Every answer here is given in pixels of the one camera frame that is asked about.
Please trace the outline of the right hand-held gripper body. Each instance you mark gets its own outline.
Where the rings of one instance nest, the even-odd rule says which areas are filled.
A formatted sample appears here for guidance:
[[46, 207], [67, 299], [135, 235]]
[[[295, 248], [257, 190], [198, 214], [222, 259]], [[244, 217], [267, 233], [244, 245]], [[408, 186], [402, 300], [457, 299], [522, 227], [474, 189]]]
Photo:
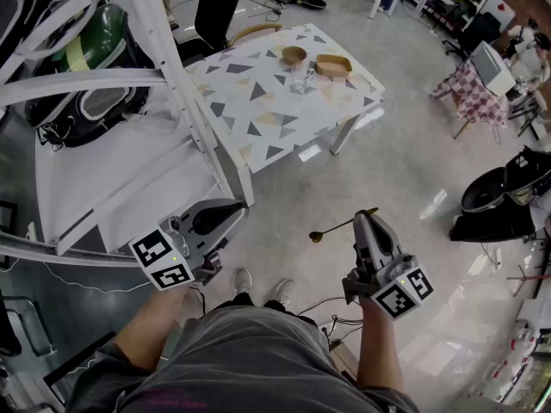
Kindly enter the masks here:
[[392, 320], [419, 308], [433, 293], [429, 276], [415, 255], [404, 252], [397, 235], [382, 219], [353, 226], [356, 266], [342, 279], [349, 305], [373, 300]]

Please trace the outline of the small golden spoon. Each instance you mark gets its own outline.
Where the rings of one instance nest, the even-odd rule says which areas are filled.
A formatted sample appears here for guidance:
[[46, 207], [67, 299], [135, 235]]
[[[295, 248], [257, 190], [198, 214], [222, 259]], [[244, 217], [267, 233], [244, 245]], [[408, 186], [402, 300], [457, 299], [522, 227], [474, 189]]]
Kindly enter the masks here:
[[[357, 214], [364, 214], [366, 216], [369, 216], [371, 214], [374, 214], [376, 213], [377, 211], [379, 210], [378, 207], [372, 207], [372, 208], [369, 208], [368, 210], [360, 210], [357, 212]], [[312, 231], [309, 233], [309, 238], [310, 240], [313, 242], [313, 243], [319, 243], [322, 239], [323, 239], [323, 236], [327, 233], [330, 233], [332, 231], [335, 231], [336, 229], [339, 229], [343, 226], [346, 226], [348, 224], [351, 224], [352, 222], [354, 221], [354, 219], [349, 219], [349, 220], [346, 220], [344, 221], [343, 223], [339, 224], [339, 225], [336, 225], [336, 226], [333, 226], [332, 228], [326, 230], [326, 231]]]

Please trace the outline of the clear drinking glass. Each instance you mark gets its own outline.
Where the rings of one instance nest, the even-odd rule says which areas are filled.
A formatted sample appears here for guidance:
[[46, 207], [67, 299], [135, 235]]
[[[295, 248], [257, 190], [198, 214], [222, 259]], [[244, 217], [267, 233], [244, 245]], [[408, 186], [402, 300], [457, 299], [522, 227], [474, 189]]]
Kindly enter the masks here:
[[292, 66], [292, 83], [291, 87], [301, 94], [306, 91], [307, 85], [313, 80], [316, 71], [310, 65], [303, 62], [296, 63]]

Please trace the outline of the person's left forearm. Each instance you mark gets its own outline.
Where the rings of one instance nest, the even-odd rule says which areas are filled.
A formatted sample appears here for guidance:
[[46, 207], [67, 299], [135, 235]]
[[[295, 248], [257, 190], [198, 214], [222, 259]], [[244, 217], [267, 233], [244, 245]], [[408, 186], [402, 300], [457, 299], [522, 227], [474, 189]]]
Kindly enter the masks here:
[[154, 371], [164, 345], [183, 313], [186, 286], [154, 290], [131, 321], [115, 337], [118, 349], [138, 368]]

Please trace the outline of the person's right forearm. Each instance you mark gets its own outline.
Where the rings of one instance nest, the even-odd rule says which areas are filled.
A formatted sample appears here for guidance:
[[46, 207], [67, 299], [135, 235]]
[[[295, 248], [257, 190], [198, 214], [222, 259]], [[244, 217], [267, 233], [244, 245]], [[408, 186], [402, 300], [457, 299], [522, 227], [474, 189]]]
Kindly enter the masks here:
[[359, 388], [384, 387], [404, 391], [393, 321], [371, 299], [360, 299], [362, 336], [356, 373]]

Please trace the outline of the person's shoe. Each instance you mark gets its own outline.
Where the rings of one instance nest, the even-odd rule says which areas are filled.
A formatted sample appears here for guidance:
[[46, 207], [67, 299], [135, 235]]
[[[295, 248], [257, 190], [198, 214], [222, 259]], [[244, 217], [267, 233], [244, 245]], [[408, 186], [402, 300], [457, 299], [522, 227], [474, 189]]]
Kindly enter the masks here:
[[249, 294], [251, 292], [253, 280], [251, 273], [246, 268], [239, 268], [236, 270], [233, 277], [233, 290], [235, 295], [241, 293]]
[[295, 282], [292, 279], [282, 280], [275, 288], [274, 300], [287, 307], [294, 295]]

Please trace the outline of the person's right shoe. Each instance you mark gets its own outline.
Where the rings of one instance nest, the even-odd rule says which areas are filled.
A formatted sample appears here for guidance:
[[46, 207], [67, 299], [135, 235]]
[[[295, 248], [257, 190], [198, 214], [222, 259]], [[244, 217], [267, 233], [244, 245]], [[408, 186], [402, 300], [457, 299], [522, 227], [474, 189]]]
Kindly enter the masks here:
[[274, 300], [287, 307], [294, 295], [295, 282], [292, 279], [282, 280], [275, 288]]

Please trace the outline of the black round case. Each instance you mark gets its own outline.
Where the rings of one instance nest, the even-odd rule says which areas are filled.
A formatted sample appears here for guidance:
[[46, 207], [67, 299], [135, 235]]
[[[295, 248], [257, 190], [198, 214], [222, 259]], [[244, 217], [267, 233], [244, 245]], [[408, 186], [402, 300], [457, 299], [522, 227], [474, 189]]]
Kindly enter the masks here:
[[449, 239], [500, 243], [531, 240], [539, 231], [551, 238], [551, 152], [526, 146], [466, 188]]

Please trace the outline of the person's grey shirt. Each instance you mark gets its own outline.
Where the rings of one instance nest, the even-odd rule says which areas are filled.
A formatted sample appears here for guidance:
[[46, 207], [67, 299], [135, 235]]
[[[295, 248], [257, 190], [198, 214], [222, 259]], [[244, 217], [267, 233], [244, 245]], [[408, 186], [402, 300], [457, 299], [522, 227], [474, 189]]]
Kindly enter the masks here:
[[419, 413], [406, 395], [355, 388], [334, 367], [321, 332], [263, 307], [189, 320], [153, 373], [114, 344], [77, 379], [66, 413]]

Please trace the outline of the rectangular wooden bowl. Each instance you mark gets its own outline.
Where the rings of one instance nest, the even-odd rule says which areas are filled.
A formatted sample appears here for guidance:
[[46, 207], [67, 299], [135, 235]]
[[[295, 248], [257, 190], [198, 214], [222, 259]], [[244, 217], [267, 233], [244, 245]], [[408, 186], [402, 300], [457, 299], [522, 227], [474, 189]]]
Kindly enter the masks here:
[[346, 78], [352, 72], [351, 62], [344, 56], [319, 54], [316, 71], [321, 76]]

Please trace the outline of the checkered pink cloth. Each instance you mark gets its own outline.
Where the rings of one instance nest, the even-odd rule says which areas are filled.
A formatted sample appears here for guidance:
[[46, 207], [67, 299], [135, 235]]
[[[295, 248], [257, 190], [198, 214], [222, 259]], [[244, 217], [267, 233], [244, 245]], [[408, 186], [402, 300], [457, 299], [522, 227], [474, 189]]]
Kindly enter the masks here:
[[509, 102], [506, 95], [496, 96], [482, 82], [471, 59], [464, 61], [430, 93], [435, 99], [449, 94], [459, 96], [457, 117], [467, 122], [483, 122], [505, 127]]

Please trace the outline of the black mesh backpack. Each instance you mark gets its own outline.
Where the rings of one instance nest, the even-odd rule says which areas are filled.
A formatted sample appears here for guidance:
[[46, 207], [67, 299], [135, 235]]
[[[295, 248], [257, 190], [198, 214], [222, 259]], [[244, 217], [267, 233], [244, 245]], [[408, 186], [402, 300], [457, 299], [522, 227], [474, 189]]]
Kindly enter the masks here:
[[27, 101], [25, 116], [41, 145], [76, 148], [137, 114], [148, 95], [147, 87], [116, 87], [45, 96]]

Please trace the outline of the round wooden bowl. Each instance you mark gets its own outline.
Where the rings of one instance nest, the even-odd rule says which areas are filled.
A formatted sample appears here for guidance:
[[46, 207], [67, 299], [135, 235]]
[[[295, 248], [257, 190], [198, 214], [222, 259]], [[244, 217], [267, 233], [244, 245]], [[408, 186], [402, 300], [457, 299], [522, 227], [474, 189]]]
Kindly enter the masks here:
[[282, 60], [288, 65], [300, 64], [306, 57], [306, 51], [299, 46], [286, 46], [282, 49]]

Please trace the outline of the black office chair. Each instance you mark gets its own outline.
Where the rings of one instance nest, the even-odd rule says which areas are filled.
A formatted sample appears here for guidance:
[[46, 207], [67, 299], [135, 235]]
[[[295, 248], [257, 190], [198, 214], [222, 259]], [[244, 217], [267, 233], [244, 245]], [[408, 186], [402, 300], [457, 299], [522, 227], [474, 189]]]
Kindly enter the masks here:
[[238, 0], [199, 0], [194, 22], [198, 37], [176, 45], [183, 66], [228, 47], [226, 35], [237, 6]]

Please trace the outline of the green hard case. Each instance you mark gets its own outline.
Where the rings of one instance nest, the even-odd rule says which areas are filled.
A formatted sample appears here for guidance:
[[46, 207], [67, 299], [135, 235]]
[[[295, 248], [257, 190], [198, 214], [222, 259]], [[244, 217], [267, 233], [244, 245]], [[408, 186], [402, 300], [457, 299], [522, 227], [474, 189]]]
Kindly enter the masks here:
[[97, 69], [124, 39], [126, 28], [126, 11], [113, 3], [104, 4], [73, 40], [44, 63], [54, 73]]

